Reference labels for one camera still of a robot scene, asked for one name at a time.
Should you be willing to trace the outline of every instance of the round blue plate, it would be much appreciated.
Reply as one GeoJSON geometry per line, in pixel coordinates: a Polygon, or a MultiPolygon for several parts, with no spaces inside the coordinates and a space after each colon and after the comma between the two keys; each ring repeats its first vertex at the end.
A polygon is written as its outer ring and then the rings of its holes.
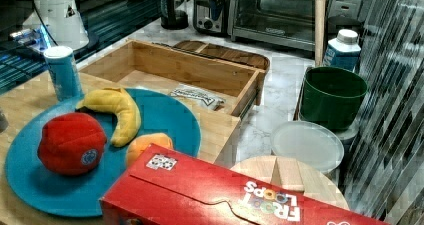
{"type": "MultiPolygon", "coordinates": [[[[140,109],[142,124],[137,136],[164,132],[175,150],[196,157],[200,128],[190,110],[179,101],[160,93],[127,89],[140,109]]],[[[101,216],[99,199],[125,170],[128,146],[115,148],[110,138],[116,126],[112,114],[92,113],[102,125],[108,142],[94,170],[67,177],[47,170],[37,157],[42,127],[59,115],[74,112],[81,98],[71,98],[44,111],[16,136],[6,157],[6,178],[13,191],[27,204],[41,211],[68,217],[101,216]]]]}

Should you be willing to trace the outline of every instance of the blue cup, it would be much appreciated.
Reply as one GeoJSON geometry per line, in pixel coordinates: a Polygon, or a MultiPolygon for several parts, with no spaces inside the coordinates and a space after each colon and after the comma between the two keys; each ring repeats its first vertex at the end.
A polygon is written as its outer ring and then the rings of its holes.
{"type": "Polygon", "coordinates": [[[44,52],[44,59],[59,101],[83,95],[72,48],[50,47],[44,52]]]}

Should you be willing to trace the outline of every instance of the wooden handle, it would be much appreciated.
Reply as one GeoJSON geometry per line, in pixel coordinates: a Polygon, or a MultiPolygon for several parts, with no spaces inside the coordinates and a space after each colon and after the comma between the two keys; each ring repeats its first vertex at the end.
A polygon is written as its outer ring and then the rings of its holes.
{"type": "Polygon", "coordinates": [[[315,0],[315,67],[322,65],[326,0],[315,0]]]}

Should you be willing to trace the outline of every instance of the oven door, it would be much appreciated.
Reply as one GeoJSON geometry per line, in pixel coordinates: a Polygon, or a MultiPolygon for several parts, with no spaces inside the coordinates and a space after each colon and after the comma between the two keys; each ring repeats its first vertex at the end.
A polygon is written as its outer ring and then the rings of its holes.
{"type": "Polygon", "coordinates": [[[238,33],[253,32],[256,36],[271,36],[277,44],[314,48],[315,0],[237,0],[234,14],[238,33]]]}

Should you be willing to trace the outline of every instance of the toaster oven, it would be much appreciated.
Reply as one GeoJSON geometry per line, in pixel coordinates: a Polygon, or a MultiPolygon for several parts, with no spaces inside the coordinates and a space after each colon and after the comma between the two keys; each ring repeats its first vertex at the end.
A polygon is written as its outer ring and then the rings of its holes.
{"type": "MultiPolygon", "coordinates": [[[[326,0],[326,18],[356,19],[362,0],[326,0]]],[[[315,0],[230,0],[228,29],[238,37],[313,51],[315,0]]]]}

